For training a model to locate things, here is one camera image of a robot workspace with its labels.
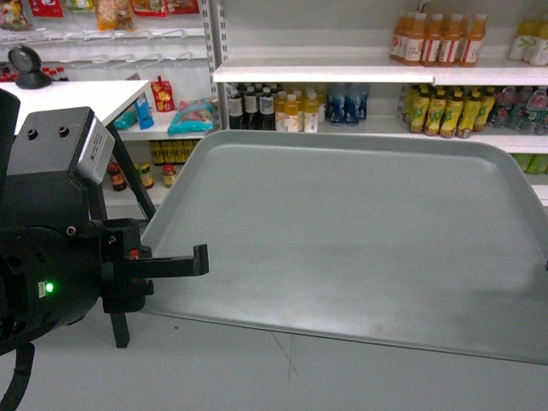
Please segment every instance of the white table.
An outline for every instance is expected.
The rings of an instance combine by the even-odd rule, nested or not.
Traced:
[[[38,90],[23,90],[15,83],[0,83],[21,101],[15,133],[18,134],[30,113],[72,107],[91,107],[106,126],[142,94],[148,80],[56,81]]]

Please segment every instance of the black cable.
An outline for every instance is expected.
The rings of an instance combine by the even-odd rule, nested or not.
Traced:
[[[27,342],[17,347],[14,376],[0,402],[0,411],[15,411],[27,390],[34,360],[34,346]]]

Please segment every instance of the plastic tray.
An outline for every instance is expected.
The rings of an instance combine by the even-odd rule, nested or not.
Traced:
[[[146,312],[548,362],[548,221],[477,143],[227,131],[202,140],[143,237],[209,245]]]

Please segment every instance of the bottle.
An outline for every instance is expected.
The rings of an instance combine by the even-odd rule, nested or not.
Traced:
[[[316,92],[308,93],[308,99],[305,102],[305,133],[317,133],[318,132],[318,113],[319,102],[317,100],[318,95]]]
[[[325,111],[327,108],[327,94],[325,93],[325,86],[319,85],[318,86],[318,92],[316,93],[319,103],[319,109],[318,109],[318,122],[321,124],[325,121]]]
[[[442,120],[442,127],[439,129],[439,135],[446,139],[450,139],[455,135],[456,124],[461,116],[463,105],[462,91],[457,90],[445,106],[444,119]]]
[[[253,86],[247,88],[247,94],[244,98],[247,113],[247,129],[260,130],[259,110],[257,108],[257,95]]]
[[[468,14],[462,15],[461,24],[459,24],[459,45],[455,51],[455,63],[461,61],[464,52],[464,44],[468,36],[468,17]]]
[[[405,13],[400,12],[400,17],[397,21],[396,28],[394,28],[394,37],[392,38],[392,47],[390,49],[390,60],[397,60],[400,55],[400,48],[402,47],[402,29],[404,19]]]
[[[546,97],[546,87],[542,86],[533,93],[527,101],[525,113],[518,126],[518,131],[521,134],[533,134],[537,125],[538,117],[546,107],[548,97]]]
[[[408,41],[409,41],[409,31],[411,30],[411,26],[413,25],[413,18],[414,18],[414,12],[410,11],[405,16],[405,19],[403,20],[402,25],[402,45],[400,46],[399,54],[397,61],[403,62],[405,59],[405,54],[408,51]]]
[[[428,115],[423,128],[426,135],[439,134],[439,128],[441,127],[442,116],[444,115],[446,105],[445,90],[437,90],[436,95],[432,98],[430,106],[428,107]]]
[[[357,85],[351,85],[344,96],[344,122],[357,126],[360,122],[361,92]]]
[[[470,98],[464,103],[461,120],[458,122],[458,126],[456,126],[457,137],[461,139],[470,137],[470,133],[474,128],[474,120],[480,112],[480,108],[480,92],[472,92]]]
[[[344,124],[344,85],[337,83],[333,88],[331,97],[331,124],[340,126]]]
[[[479,113],[474,120],[474,131],[482,131],[487,125],[487,119],[495,105],[494,92],[495,87],[487,87],[479,97],[481,106],[479,108]]]
[[[243,129],[243,109],[241,95],[234,86],[230,88],[229,94],[229,127],[232,130]]]
[[[277,92],[275,103],[276,131],[285,131],[285,102],[288,99],[286,92]]]
[[[495,106],[492,110],[490,124],[494,128],[505,127],[508,122],[510,112],[514,106],[515,87],[506,86],[498,95]]]
[[[508,52],[510,60],[523,60],[525,52],[531,42],[531,37],[534,34],[537,21],[534,13],[529,13],[525,16],[515,31],[514,40]]]
[[[462,15],[452,15],[447,30],[443,33],[443,39],[441,42],[438,65],[443,67],[450,67],[455,61],[456,49],[459,46],[460,25],[462,21]]]
[[[420,56],[420,63],[423,66],[433,66],[438,58],[439,44],[442,39],[442,20],[444,15],[432,15],[430,27],[425,34],[425,43]]]
[[[409,30],[408,47],[406,49],[403,63],[408,66],[418,66],[420,64],[420,55],[425,43],[425,13],[415,13],[413,25]]]
[[[532,95],[533,88],[531,86],[521,88],[520,92],[515,96],[514,107],[512,107],[508,122],[506,123],[507,128],[516,129],[520,125],[521,119],[525,116],[527,102]]]
[[[270,87],[263,88],[263,95],[260,97],[260,117],[263,130],[276,129],[276,117],[274,116],[274,98]]]
[[[422,131],[429,105],[430,92],[428,91],[428,87],[423,86],[420,88],[419,96],[413,104],[413,114],[411,115],[411,123],[409,124],[409,131],[411,133],[420,133]]]
[[[285,131],[291,133],[299,132],[299,103],[297,96],[289,94],[284,106],[285,112]]]
[[[544,22],[540,27],[537,44],[531,51],[529,61],[534,66],[545,66],[548,64],[548,15],[545,15]]]
[[[463,67],[474,67],[478,62],[481,45],[485,37],[485,24],[487,23],[487,15],[476,15],[472,30],[466,37],[464,51],[459,64]]]

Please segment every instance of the juice bottle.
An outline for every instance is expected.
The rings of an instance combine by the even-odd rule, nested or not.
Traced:
[[[544,22],[539,30],[537,44],[531,52],[531,60],[529,62],[535,66],[545,66],[548,64],[548,15],[544,17]]]
[[[487,87],[485,92],[479,97],[481,106],[479,113],[474,120],[474,131],[482,131],[487,125],[487,118],[495,105],[495,87]]]
[[[430,102],[430,107],[428,107],[428,115],[426,117],[425,127],[423,128],[426,135],[439,134],[439,128],[446,105],[445,90],[437,90],[436,95]]]
[[[468,101],[464,104],[462,109],[462,117],[456,127],[456,136],[462,139],[470,137],[470,133],[474,128],[474,120],[480,112],[480,92],[472,92],[472,95]]]
[[[286,92],[277,92],[274,112],[276,113],[276,131],[285,131],[285,101],[288,98]]]
[[[525,51],[531,42],[531,37],[534,34],[537,21],[533,13],[525,16],[515,31],[514,40],[510,46],[508,58],[510,60],[522,60],[525,56]]]
[[[456,124],[461,116],[463,105],[462,91],[457,90],[445,106],[444,120],[442,121],[442,127],[439,129],[439,135],[446,139],[450,139],[455,135]]]
[[[316,99],[316,92],[308,93],[308,99],[305,102],[305,133],[317,133],[318,132],[318,112],[319,102]]]
[[[299,131],[299,103],[297,96],[289,94],[283,107],[285,112],[285,131],[297,133]]]
[[[413,104],[413,114],[411,115],[411,123],[409,124],[409,131],[411,133],[420,133],[422,131],[428,105],[430,105],[430,92],[428,91],[428,87],[423,86],[420,88],[419,96]]]
[[[444,15],[432,15],[430,27],[425,34],[425,43],[422,47],[420,63],[423,66],[433,66],[438,58],[439,44],[442,39],[442,19]]]
[[[408,51],[409,31],[413,25],[414,12],[410,11],[403,19],[402,24],[402,45],[398,54],[397,61],[402,62],[405,59],[405,53]]]
[[[462,15],[452,15],[447,30],[443,33],[443,39],[440,45],[438,56],[438,65],[450,67],[455,61],[456,49],[459,46],[460,25]]]
[[[419,96],[420,85],[413,84],[408,91],[408,96],[405,100],[405,110],[403,111],[403,121],[407,124],[411,123],[411,115],[413,114],[414,101]]]
[[[394,37],[392,39],[392,47],[390,49],[390,59],[397,60],[400,55],[400,47],[402,47],[402,29],[405,13],[401,12],[397,21],[396,28],[394,29]]]
[[[480,55],[481,44],[485,37],[485,24],[487,23],[487,15],[476,15],[472,30],[466,37],[464,51],[459,64],[463,67],[474,67],[478,62]]]
[[[425,43],[425,13],[415,13],[413,25],[409,30],[408,48],[405,53],[403,63],[408,66],[418,66],[420,64],[420,55]]]

